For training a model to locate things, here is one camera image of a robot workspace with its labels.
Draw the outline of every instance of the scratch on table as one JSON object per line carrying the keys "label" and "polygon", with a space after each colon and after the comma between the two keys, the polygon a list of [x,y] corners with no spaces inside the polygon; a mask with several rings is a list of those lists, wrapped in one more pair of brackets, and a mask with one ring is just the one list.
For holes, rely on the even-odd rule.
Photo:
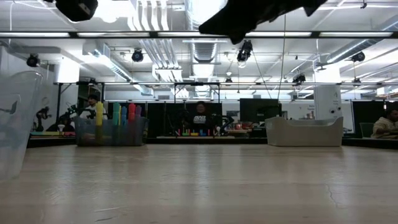
{"label": "scratch on table", "polygon": [[102,222],[102,221],[106,221],[106,220],[111,220],[112,218],[116,218],[116,217],[102,218],[102,219],[96,220],[95,222]]}
{"label": "scratch on table", "polygon": [[120,207],[116,207],[116,208],[104,208],[104,209],[100,209],[100,210],[95,210],[94,212],[105,212],[105,211],[110,211],[110,210],[116,210],[119,209]]}

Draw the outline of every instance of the clear plastic cup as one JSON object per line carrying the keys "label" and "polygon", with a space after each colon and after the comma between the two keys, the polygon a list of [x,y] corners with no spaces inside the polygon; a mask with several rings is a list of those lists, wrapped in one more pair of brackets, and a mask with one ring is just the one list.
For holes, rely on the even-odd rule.
{"label": "clear plastic cup", "polygon": [[41,84],[33,71],[0,78],[0,180],[21,171]]}

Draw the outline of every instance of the clear plastic bin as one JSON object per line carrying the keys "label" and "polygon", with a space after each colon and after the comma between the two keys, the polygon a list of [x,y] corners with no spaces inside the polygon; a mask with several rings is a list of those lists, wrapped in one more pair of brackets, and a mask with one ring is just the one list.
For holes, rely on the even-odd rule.
{"label": "clear plastic bin", "polygon": [[101,127],[94,119],[77,118],[75,121],[78,146],[141,146],[146,143],[149,120],[136,116],[125,126],[113,126],[112,120],[103,120]]}
{"label": "clear plastic bin", "polygon": [[0,78],[0,180],[21,171],[41,83],[32,71]]}

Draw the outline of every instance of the wire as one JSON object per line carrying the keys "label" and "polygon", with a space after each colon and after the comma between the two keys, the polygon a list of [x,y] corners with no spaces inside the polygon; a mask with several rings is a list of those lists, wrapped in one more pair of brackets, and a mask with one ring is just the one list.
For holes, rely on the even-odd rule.
{"label": "wire", "polygon": [[264,85],[266,86],[266,89],[267,89],[267,92],[268,92],[269,98],[270,98],[270,99],[272,99],[272,97],[271,97],[271,94],[269,93],[269,90],[268,90],[268,87],[267,87],[267,83],[266,83],[266,81],[265,81],[264,77],[262,76],[262,73],[261,73],[260,66],[259,66],[259,64],[257,63],[256,54],[254,53],[254,50],[252,50],[252,52],[253,52],[253,57],[254,57],[254,60],[256,61],[256,65],[257,65],[257,68],[258,68],[258,70],[259,70],[259,73],[260,73],[260,76],[261,76],[262,82],[264,82]]}
{"label": "wire", "polygon": [[282,48],[282,68],[280,70],[280,80],[279,80],[279,89],[278,89],[278,100],[280,95],[280,87],[282,86],[282,79],[284,77],[284,59],[285,59],[285,43],[286,43],[286,14],[285,14],[285,22],[284,22],[284,46]]}

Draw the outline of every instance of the gray plastic bin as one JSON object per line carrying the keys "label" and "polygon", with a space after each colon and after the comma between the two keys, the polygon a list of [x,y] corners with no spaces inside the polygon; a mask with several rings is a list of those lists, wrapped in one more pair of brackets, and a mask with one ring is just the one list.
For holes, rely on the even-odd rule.
{"label": "gray plastic bin", "polygon": [[103,120],[96,127],[94,119],[77,118],[75,121],[78,146],[141,146],[146,143],[149,120],[136,117],[125,126],[113,126],[112,120]]}

